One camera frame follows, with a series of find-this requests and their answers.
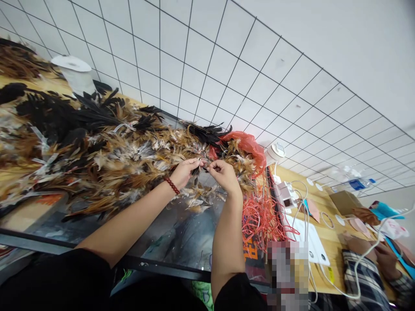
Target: white spool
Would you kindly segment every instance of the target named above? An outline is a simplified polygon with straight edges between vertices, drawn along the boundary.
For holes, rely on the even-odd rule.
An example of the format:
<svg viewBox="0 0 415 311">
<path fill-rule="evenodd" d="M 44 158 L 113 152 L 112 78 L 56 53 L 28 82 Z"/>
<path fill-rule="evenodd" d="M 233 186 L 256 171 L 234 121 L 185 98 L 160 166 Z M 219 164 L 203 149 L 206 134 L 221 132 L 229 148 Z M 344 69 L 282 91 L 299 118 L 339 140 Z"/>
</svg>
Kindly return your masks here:
<svg viewBox="0 0 415 311">
<path fill-rule="evenodd" d="M 51 62 L 58 65 L 73 93 L 83 96 L 83 92 L 93 94 L 96 89 L 90 72 L 91 66 L 71 55 L 59 55 Z"/>
<path fill-rule="evenodd" d="M 344 221 L 344 219 L 342 217 L 340 217 L 339 215 L 336 215 L 336 219 L 339 222 L 340 225 L 345 226 L 346 223 Z"/>
<path fill-rule="evenodd" d="M 267 158 L 267 166 L 273 163 L 278 165 L 278 163 L 281 163 L 282 159 L 285 157 L 285 148 L 279 143 L 272 144 L 267 149 L 265 156 Z"/>
</svg>

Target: hand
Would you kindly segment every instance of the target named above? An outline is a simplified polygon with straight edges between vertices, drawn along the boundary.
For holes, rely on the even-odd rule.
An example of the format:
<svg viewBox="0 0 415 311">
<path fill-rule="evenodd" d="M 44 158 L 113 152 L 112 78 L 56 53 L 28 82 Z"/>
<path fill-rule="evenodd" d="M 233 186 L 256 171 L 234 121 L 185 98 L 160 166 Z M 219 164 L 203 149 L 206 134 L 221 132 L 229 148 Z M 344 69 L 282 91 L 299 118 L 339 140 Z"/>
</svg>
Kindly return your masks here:
<svg viewBox="0 0 415 311">
<path fill-rule="evenodd" d="M 180 162 L 179 165 L 174 170 L 172 176 L 170 176 L 170 180 L 176 186 L 178 190 L 182 189 L 185 185 L 187 185 L 191 175 L 191 171 L 193 171 L 198 166 L 206 165 L 206 160 L 198 160 L 198 159 L 189 159 L 183 162 Z"/>
<path fill-rule="evenodd" d="M 391 249 L 383 244 L 379 244 L 375 247 L 375 253 L 377 255 L 380 271 L 383 273 L 386 280 L 394 281 L 402 276 L 400 271 L 396 268 L 398 258 Z"/>
<path fill-rule="evenodd" d="M 232 165 L 216 160 L 207 167 L 207 171 L 228 194 L 242 193 Z"/>
<path fill-rule="evenodd" d="M 363 255 L 364 253 L 367 252 L 369 248 L 372 247 L 372 244 L 369 241 L 363 240 L 361 238 L 353 237 L 348 232 L 344 233 L 343 237 L 345 238 L 347 242 L 347 246 L 349 247 L 349 250 L 359 255 Z M 370 251 L 370 253 L 366 255 L 366 258 L 375 262 L 377 259 L 375 251 L 374 250 Z"/>
</svg>

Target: person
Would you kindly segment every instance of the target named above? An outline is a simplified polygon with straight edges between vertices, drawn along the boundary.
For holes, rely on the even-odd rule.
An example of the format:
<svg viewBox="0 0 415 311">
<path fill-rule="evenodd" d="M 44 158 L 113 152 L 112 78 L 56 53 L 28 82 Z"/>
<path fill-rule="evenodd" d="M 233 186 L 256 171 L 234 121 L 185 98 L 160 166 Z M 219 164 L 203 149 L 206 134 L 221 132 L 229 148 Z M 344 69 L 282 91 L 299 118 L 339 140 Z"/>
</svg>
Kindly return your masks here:
<svg viewBox="0 0 415 311">
<path fill-rule="evenodd" d="M 357 295 L 356 277 L 354 266 L 359 257 L 366 253 L 374 242 L 362 240 L 345 234 L 344 238 L 348 245 L 348 250 L 344 249 L 343 261 L 345 264 L 345 286 L 347 293 Z M 384 292 L 385 288 L 380 277 L 380 272 L 384 279 L 394 288 L 397 293 L 397 305 L 400 310 L 415 310 L 415 286 L 411 279 L 402 274 L 397 268 L 398 258 L 383 244 L 377 245 L 360 262 L 357 273 L 361 288 L 361 298 L 351 299 L 342 295 L 318 294 L 317 303 L 314 301 L 315 293 L 309 293 L 309 305 L 311 310 L 392 310 L 388 298 Z"/>
<path fill-rule="evenodd" d="M 206 161 L 181 162 L 170 180 L 178 190 Z M 243 196 L 233 167 L 212 162 L 208 172 L 227 192 L 212 249 L 211 292 L 215 310 L 266 310 L 267 304 L 245 274 L 242 242 Z M 74 250 L 20 272 L 0 287 L 0 309 L 127 310 L 157 307 L 206 310 L 178 278 L 157 276 L 110 296 L 113 268 L 176 195 L 167 181 L 121 211 Z"/>
</svg>

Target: red beaded bracelet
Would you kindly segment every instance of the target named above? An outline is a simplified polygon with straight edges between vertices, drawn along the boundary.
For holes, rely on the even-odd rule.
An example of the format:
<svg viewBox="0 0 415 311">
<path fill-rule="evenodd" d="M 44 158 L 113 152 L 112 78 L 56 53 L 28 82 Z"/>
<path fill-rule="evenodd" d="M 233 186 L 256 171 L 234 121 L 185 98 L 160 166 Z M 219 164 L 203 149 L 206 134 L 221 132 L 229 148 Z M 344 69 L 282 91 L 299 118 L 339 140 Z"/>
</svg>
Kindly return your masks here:
<svg viewBox="0 0 415 311">
<path fill-rule="evenodd" d="M 174 183 L 170 180 L 170 178 L 165 176 L 163 179 L 169 183 L 170 187 L 174 190 L 174 192 L 176 192 L 177 195 L 180 194 L 180 191 L 177 189 L 177 187 L 174 185 Z"/>
</svg>

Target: forearm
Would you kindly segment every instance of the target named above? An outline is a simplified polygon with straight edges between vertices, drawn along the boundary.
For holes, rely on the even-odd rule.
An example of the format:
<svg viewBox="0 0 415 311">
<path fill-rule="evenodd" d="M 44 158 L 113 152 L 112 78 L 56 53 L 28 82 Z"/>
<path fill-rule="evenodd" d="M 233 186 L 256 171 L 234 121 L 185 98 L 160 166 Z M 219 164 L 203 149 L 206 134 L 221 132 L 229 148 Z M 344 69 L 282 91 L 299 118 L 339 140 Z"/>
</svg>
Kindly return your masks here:
<svg viewBox="0 0 415 311">
<path fill-rule="evenodd" d="M 242 208 L 242 193 L 228 194 L 213 239 L 211 284 L 214 301 L 231 277 L 245 272 Z"/>
<path fill-rule="evenodd" d="M 174 196 L 175 192 L 169 184 L 162 182 L 88 236 L 76 248 L 85 248 L 97 254 L 112 268 Z"/>
</svg>

